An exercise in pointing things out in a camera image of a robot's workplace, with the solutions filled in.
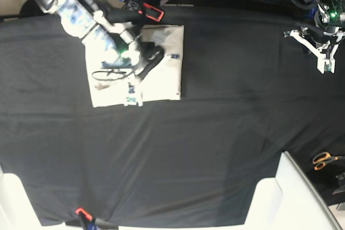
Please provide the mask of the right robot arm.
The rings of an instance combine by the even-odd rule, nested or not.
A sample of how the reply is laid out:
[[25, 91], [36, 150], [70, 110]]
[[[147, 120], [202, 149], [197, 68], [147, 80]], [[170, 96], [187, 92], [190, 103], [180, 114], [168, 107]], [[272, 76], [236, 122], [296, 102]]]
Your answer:
[[150, 6], [142, 0], [119, 0], [134, 4], [131, 11], [141, 18], [131, 22], [111, 23], [93, 0], [35, 0], [44, 13], [60, 16], [64, 30], [81, 39], [99, 68], [91, 71], [98, 81], [117, 81], [128, 77], [143, 80], [164, 58], [165, 51], [153, 42], [142, 42], [140, 31]]

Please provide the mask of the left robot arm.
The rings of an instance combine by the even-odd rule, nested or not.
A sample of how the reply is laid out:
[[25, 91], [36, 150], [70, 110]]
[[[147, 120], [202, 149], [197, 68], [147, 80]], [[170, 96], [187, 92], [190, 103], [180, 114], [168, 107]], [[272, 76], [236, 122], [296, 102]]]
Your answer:
[[314, 54], [320, 61], [330, 65], [344, 39], [344, 0], [291, 0], [297, 7], [314, 11], [313, 24], [296, 23], [297, 30], [284, 33], [292, 37]]

